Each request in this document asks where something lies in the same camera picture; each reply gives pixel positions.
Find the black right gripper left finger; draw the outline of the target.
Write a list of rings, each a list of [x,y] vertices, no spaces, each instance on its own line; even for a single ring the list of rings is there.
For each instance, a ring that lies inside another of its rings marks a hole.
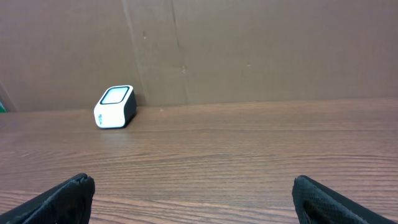
[[[50,190],[1,215],[5,224],[88,224],[95,194],[95,181],[77,174]]]

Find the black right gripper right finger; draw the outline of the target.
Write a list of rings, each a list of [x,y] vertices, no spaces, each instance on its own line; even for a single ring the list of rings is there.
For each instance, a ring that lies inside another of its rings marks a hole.
[[[295,178],[292,198],[301,224],[395,224],[306,175]]]

